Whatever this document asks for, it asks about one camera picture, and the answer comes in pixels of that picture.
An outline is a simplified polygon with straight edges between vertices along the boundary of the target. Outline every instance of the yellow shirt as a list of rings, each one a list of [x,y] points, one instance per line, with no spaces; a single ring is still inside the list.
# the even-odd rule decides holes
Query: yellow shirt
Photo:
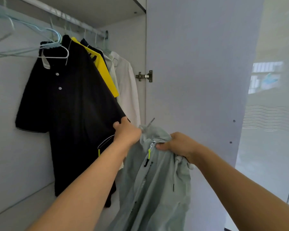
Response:
[[[75,37],[72,37],[72,41],[74,41],[74,42],[76,42],[77,44],[80,44],[81,46],[83,46],[80,42],[77,41],[77,39],[76,39]],[[103,80],[105,81],[106,85],[108,86],[108,88],[109,88],[109,90],[111,91],[111,93],[113,94],[113,96],[114,96],[114,97],[118,97],[118,96],[119,96],[119,92],[118,92],[118,90],[116,89],[116,86],[115,86],[115,84],[114,84],[113,81],[112,81],[112,78],[111,78],[111,76],[110,76],[110,74],[109,74],[109,72],[108,72],[108,69],[107,69],[107,67],[106,67],[106,64],[105,64],[102,56],[101,56],[99,53],[97,53],[97,52],[95,52],[95,51],[87,48],[86,46],[83,46],[83,47],[85,47],[85,49],[86,49],[90,54],[92,54],[92,56],[91,56],[92,58],[93,58],[94,56],[96,56],[96,60],[95,60],[94,64],[96,65],[98,71],[100,72]]]

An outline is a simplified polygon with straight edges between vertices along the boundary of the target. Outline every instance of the person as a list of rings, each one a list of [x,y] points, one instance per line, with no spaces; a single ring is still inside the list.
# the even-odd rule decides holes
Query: person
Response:
[[[39,218],[29,231],[92,231],[100,217],[112,183],[141,130],[126,117],[116,129],[113,143],[83,172]],[[172,140],[157,144],[195,164],[240,231],[289,231],[289,205],[231,167],[209,148],[176,132]]]

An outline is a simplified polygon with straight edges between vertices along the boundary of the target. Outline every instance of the wardrobe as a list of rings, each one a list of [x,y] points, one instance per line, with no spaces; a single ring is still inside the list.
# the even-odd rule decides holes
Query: wardrobe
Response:
[[[191,136],[235,166],[263,0],[40,1],[108,31],[108,49],[128,60],[135,75],[152,70],[152,81],[135,77],[142,124],[155,118],[154,125]],[[50,26],[49,13],[21,0],[8,0],[7,7],[18,18]],[[52,19],[56,30],[69,31],[63,20]],[[70,33],[84,35],[74,25]],[[86,34],[94,44],[96,35]],[[0,47],[41,40],[16,29]],[[23,230],[54,201],[48,134],[22,132],[14,124],[34,62],[0,58],[0,231]],[[199,170],[191,177],[185,230],[224,230],[227,213],[214,191]],[[104,230],[118,209],[114,194],[95,230]]]

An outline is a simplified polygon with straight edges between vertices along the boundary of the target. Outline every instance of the metal hinge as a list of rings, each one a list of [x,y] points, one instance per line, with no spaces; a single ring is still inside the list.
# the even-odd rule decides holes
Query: metal hinge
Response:
[[[143,78],[146,78],[149,80],[149,82],[153,82],[153,70],[149,70],[148,74],[141,74],[141,72],[139,72],[139,74],[136,74],[135,76],[139,81],[141,81]]]

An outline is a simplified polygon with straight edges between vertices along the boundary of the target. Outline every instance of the left hand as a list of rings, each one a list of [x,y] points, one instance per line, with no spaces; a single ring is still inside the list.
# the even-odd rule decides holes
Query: left hand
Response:
[[[113,124],[113,128],[116,130],[114,141],[125,143],[128,147],[131,147],[140,139],[141,129],[136,128],[133,124],[131,124],[127,117],[122,117],[121,124],[119,122],[115,122]]]

